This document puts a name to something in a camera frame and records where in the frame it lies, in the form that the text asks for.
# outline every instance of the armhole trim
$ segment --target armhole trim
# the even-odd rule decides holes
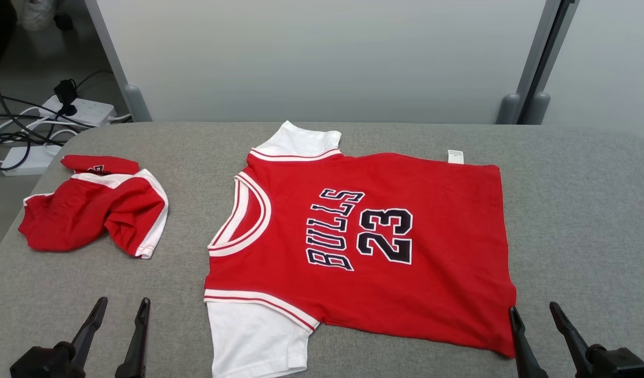
[[[228,256],[241,251],[245,247],[254,243],[264,233],[268,227],[271,218],[271,202],[257,182],[245,172],[241,172],[235,177],[235,194],[233,211],[231,216],[226,220],[219,232],[212,238],[211,243],[207,246],[210,256]],[[247,212],[247,201],[250,197],[248,191],[252,192],[257,198],[259,203],[260,213],[259,219],[253,225],[252,229],[248,230],[240,237],[228,241],[233,236],[236,228],[245,217]]]
[[[229,303],[257,303],[267,306],[275,311],[278,311],[287,318],[290,318],[299,326],[312,333],[315,328],[320,324],[312,316],[304,311],[298,309],[296,306],[278,299],[272,295],[265,294],[258,291],[243,291],[243,290],[205,290],[205,302],[229,302]]]
[[[305,156],[305,155],[267,155],[263,152],[257,151],[257,149],[252,149],[250,155],[254,156],[257,159],[265,161],[315,161],[328,158],[329,156],[334,155],[343,155],[339,149],[330,149],[319,155],[314,156]]]

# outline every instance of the gray table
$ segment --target gray table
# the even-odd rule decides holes
[[[347,155],[395,151],[502,168],[510,272],[541,365],[574,376],[548,302],[558,301],[589,342],[629,347],[644,359],[644,141],[584,128],[294,122],[343,132]],[[111,240],[66,254],[31,251],[17,232],[0,248],[0,376],[34,345],[71,340],[98,297],[110,303],[86,363],[113,376],[128,348],[140,299],[152,300],[148,376],[210,376],[203,304],[206,246],[231,212],[233,180],[253,146],[279,123],[149,123],[75,137],[63,154],[137,160],[163,185],[168,224],[151,260]],[[35,193],[70,177],[58,158]],[[300,376],[515,376],[514,361],[487,351],[322,325]]]

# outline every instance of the white power strip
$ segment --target white power strip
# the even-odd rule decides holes
[[[49,166],[51,160],[54,157],[50,152],[58,153],[60,151],[60,146],[55,146],[53,144],[46,146],[48,151],[44,149],[44,146],[32,146],[30,148],[30,153],[26,158],[26,161],[22,165],[13,170],[3,171],[5,175],[41,175],[46,170],[46,167]],[[2,162],[3,167],[10,167],[21,161],[26,155],[26,148],[11,148],[9,153],[5,158],[5,161]]]
[[[110,124],[114,117],[116,117],[114,105],[108,103],[77,98],[77,100],[72,102],[72,105],[77,108],[77,113],[66,115],[66,117],[77,122],[105,126],[106,124]],[[43,106],[55,112],[60,111],[60,108],[63,107],[55,95],[51,96]],[[55,114],[44,109],[39,110],[39,115],[49,118],[55,117]],[[60,146],[53,144],[47,145],[46,148],[44,146],[32,146],[26,161],[22,165],[13,170],[3,171],[2,173],[5,175],[41,175],[46,170],[46,167],[49,166],[51,160],[53,160],[53,153],[58,153],[58,151],[60,151]],[[5,161],[1,165],[3,167],[12,167],[12,165],[19,163],[25,155],[26,148],[11,148]]]
[[[116,117],[116,109],[114,108],[114,105],[110,105],[108,103],[77,98],[72,102],[72,105],[77,108],[77,113],[73,115],[66,115],[65,117],[68,117],[77,122],[97,126],[105,126],[106,124],[110,124],[112,118]],[[49,108],[55,112],[58,112],[60,111],[60,108],[63,107],[63,104],[58,101],[58,97],[56,97],[56,95],[53,95],[49,100],[46,100],[43,106],[45,108]],[[41,115],[42,117],[55,117],[55,114],[47,112],[44,109],[39,110],[39,115]]]

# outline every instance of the gray partition wall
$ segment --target gray partition wall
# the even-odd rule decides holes
[[[644,138],[644,0],[581,0],[543,91],[545,126]]]
[[[488,124],[555,2],[87,3],[152,120]]]

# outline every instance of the white label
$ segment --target white label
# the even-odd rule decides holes
[[[464,164],[464,153],[462,151],[449,149],[449,163]]]

